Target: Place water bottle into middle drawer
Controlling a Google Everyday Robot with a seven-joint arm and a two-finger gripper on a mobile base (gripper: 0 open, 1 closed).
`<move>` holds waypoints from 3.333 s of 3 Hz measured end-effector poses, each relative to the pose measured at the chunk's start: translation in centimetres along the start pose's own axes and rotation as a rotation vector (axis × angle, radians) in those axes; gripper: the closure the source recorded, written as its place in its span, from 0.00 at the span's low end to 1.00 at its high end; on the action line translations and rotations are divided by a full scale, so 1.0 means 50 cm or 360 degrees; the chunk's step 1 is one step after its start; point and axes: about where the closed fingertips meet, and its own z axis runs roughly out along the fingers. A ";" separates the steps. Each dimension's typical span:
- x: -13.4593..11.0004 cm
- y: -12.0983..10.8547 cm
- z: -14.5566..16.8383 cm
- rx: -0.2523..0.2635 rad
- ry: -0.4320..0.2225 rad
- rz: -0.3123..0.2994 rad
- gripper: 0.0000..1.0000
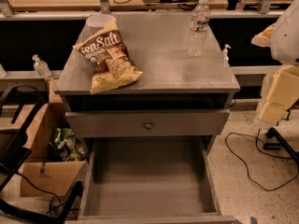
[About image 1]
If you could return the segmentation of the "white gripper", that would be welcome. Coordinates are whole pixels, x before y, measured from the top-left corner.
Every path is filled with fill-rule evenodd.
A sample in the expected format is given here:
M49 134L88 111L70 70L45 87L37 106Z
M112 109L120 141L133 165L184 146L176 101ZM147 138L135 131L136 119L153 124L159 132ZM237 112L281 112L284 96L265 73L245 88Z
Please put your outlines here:
M269 25L262 32L251 39L251 43L258 47L270 47L275 24ZM276 125L287 115L299 100L299 67L283 65L270 78L270 85L263 96L262 105L258 112L258 120L262 123Z

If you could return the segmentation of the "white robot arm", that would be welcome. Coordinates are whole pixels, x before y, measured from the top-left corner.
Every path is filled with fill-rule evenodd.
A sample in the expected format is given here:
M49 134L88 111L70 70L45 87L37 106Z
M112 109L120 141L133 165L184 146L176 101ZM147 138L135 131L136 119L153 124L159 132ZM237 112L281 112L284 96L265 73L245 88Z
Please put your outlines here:
M254 123L259 128L276 125L287 116L287 110L299 100L299 0L272 25L251 39L259 47L269 47L274 60L282 66L263 79L262 100L256 109Z

